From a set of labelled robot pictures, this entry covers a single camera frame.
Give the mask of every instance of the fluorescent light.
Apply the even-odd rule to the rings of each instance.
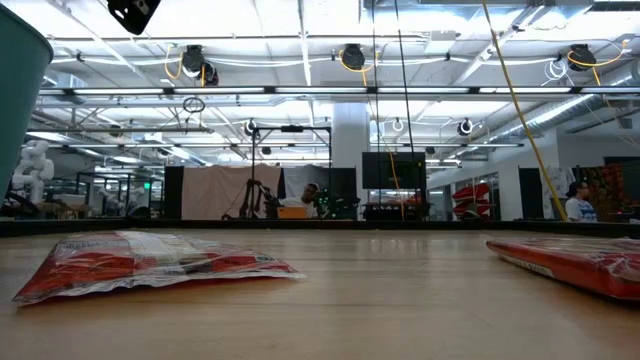
[[[176,94],[264,94],[261,87],[175,88]]]
[[[69,144],[72,148],[84,148],[84,149],[100,149],[100,148],[114,148],[118,147],[116,144]]]
[[[364,94],[367,92],[366,87],[277,87],[276,93],[295,93],[295,94]]]
[[[163,89],[75,89],[77,95],[155,95],[164,93]]]
[[[521,93],[533,93],[533,94],[545,94],[545,93],[568,93],[571,91],[570,87],[516,87],[513,88],[513,92],[516,94]],[[509,88],[480,88],[482,94],[509,94]]]
[[[449,159],[446,159],[446,160],[427,159],[427,160],[425,160],[425,162],[426,162],[426,163],[428,163],[428,164],[439,164],[439,163],[441,163],[441,162],[446,162],[446,163],[459,163],[459,162],[460,162],[460,160],[449,160]]]
[[[48,133],[48,132],[28,132],[27,135],[35,136],[40,139],[50,140],[50,141],[68,141],[69,138],[66,136],[62,136],[56,133]]]
[[[469,144],[473,145],[474,149],[470,149],[470,151],[477,150],[478,148],[499,148],[499,147],[522,147],[523,144]]]
[[[185,160],[189,160],[191,158],[191,156],[189,155],[188,152],[186,152],[185,150],[180,149],[179,147],[171,148],[169,151],[172,152],[173,155],[175,155],[175,156],[177,156],[179,158],[185,159]]]
[[[434,166],[429,166],[427,165],[428,169],[461,169],[462,166],[460,165],[434,165]]]
[[[163,144],[125,144],[126,148],[161,148],[161,147],[171,147],[171,145],[163,145]]]
[[[409,94],[419,94],[419,93],[467,93],[469,92],[469,88],[465,87],[407,87],[407,93]],[[404,94],[404,87],[382,87],[378,89],[378,92],[381,94]]]
[[[95,152],[93,150],[79,149],[79,151],[81,151],[81,152],[83,152],[85,154],[93,155],[93,156],[102,156],[101,154],[98,154],[97,152]]]
[[[127,156],[116,156],[116,157],[113,158],[113,160],[120,161],[120,162],[127,163],[127,164],[135,164],[135,163],[141,162],[140,160],[138,160],[136,158],[130,158],[130,157],[127,157]]]
[[[38,95],[64,95],[64,91],[59,89],[41,89]]]
[[[583,94],[639,93],[640,87],[588,87],[582,88]]]

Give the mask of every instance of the red plastic package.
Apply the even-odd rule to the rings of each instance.
[[[246,277],[305,276],[271,256],[215,241],[133,231],[81,234],[60,240],[13,301]]]
[[[607,296],[640,300],[640,241],[631,239],[489,239],[503,259]]]

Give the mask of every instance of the wooden table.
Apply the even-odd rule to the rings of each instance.
[[[192,283],[17,309],[11,297],[58,236],[0,239],[0,359],[640,356],[638,306],[498,260],[478,232],[180,233],[280,257],[308,279]]]

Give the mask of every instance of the ceiling beam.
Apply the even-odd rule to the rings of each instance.
[[[82,28],[84,28],[91,35],[91,38],[93,39],[94,42],[96,42],[99,45],[101,45],[107,52],[109,52],[111,55],[113,55],[116,59],[120,60],[120,62],[122,62],[129,69],[131,69],[131,71],[133,71],[134,74],[136,74],[140,78],[146,80],[149,84],[156,85],[156,82],[152,81],[147,75],[145,75],[144,72],[142,71],[142,69],[140,69],[139,67],[137,67],[136,65],[132,64],[127,59],[125,59],[124,56],[122,56],[120,53],[118,53],[116,51],[116,49],[114,49],[111,45],[107,44],[107,42],[104,41],[93,30],[91,30],[91,28],[89,28],[82,21],[80,21],[78,18],[76,18],[71,13],[71,9],[69,9],[69,7],[67,7],[66,5],[61,5],[55,0],[48,0],[48,2],[54,9],[58,10],[58,12],[60,12],[60,14],[66,16],[67,18],[69,18],[70,20],[72,20],[73,22],[75,22],[76,24],[81,26]]]

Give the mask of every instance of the black monitor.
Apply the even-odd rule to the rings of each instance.
[[[425,154],[362,153],[362,187],[364,189],[423,189],[426,187]],[[395,170],[398,186],[393,176]]]

